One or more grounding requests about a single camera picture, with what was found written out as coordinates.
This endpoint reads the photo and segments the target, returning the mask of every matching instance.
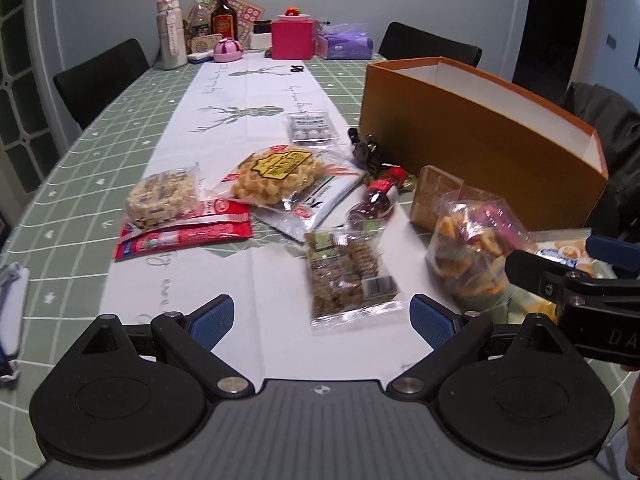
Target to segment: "doorway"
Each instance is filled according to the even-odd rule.
[[[529,0],[513,82],[558,104],[578,51],[587,0]]]

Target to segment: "red sausage package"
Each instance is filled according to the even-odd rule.
[[[247,205],[224,198],[203,200],[200,205],[193,216],[165,223],[155,229],[142,230],[127,222],[120,232],[114,259],[119,262],[158,251],[253,236]]]

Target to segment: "barcode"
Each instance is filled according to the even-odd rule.
[[[378,276],[362,280],[362,292],[365,300],[396,294],[398,288],[391,276]]]

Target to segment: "pink container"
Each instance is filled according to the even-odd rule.
[[[236,40],[220,40],[213,48],[213,60],[217,63],[228,63],[237,61],[244,54],[242,45]]]

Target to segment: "orange box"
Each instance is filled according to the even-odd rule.
[[[443,57],[367,66],[360,130],[387,162],[413,174],[437,166],[504,197],[531,231],[583,225],[609,176],[594,128]]]

